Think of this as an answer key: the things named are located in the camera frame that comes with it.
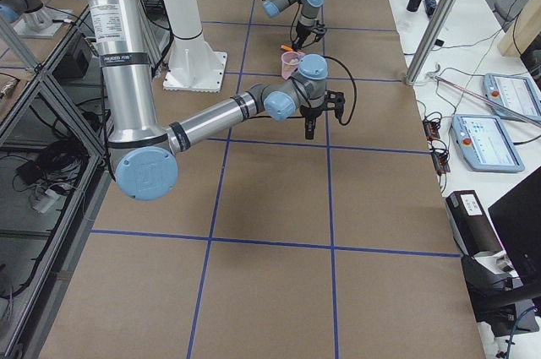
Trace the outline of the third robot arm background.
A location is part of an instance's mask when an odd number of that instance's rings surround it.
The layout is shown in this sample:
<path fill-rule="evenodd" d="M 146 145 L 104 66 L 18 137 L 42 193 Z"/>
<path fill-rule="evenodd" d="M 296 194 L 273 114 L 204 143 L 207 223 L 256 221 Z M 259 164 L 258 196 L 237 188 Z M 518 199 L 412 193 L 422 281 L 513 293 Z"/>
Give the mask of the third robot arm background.
<path fill-rule="evenodd" d="M 24 38 L 53 38 L 63 23 L 63 13 L 42 0 L 1 0 L 1 16 Z"/>

